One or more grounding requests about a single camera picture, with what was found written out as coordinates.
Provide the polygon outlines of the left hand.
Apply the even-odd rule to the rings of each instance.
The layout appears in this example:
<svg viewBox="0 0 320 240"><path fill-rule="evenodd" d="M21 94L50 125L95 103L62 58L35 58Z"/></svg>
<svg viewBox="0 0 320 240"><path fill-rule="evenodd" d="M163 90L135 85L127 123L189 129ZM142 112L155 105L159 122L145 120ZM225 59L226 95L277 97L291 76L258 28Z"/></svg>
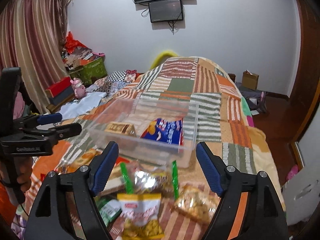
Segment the left hand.
<svg viewBox="0 0 320 240"><path fill-rule="evenodd" d="M21 191L23 193L27 192L31 187L31 174L33 172L33 158L25 157L25 158L15 158L16 168L17 168L17 182L21 186ZM1 162L1 180L5 181L7 179L7 169L6 166ZM9 194L12 190L11 188L5 187L7 193Z"/></svg>

